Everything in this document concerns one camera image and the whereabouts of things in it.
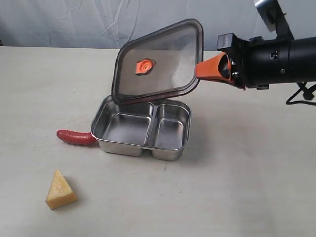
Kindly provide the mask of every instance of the white backdrop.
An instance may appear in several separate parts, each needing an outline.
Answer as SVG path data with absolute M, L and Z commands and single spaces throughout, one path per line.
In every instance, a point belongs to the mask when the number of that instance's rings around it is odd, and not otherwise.
M 279 0 L 296 38 L 316 35 L 315 0 Z M 7 46 L 121 48 L 131 39 L 195 18 L 205 48 L 234 32 L 271 39 L 253 0 L 0 0 L 0 39 Z

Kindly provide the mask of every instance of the metal bracket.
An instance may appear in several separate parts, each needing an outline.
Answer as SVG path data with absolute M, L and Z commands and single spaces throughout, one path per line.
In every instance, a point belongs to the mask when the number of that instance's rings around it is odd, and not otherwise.
M 278 38 L 294 39 L 277 0 L 254 0 L 254 3 L 269 31 L 275 30 Z

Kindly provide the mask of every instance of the cheese wedge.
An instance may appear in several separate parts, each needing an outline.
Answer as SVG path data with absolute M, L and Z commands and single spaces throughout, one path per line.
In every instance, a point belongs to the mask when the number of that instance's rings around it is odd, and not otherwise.
M 50 209 L 54 210 L 74 201 L 77 201 L 76 194 L 71 189 L 59 169 L 56 169 L 47 195 L 47 205 Z

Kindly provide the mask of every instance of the table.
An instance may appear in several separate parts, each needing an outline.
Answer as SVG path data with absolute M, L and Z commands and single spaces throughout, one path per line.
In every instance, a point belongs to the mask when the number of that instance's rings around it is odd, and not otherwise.
M 316 110 L 285 105 L 296 85 L 202 81 L 177 98 L 193 119 L 176 162 L 58 140 L 58 129 L 89 130 L 117 53 L 0 47 L 2 237 L 315 236 Z M 51 211 L 57 168 L 79 201 Z

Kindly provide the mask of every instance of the red sausage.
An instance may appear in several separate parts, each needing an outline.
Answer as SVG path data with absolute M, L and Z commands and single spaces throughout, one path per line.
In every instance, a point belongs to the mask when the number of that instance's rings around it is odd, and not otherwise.
M 73 132 L 68 130 L 57 131 L 57 137 L 67 143 L 74 145 L 91 145 L 96 142 L 90 132 Z

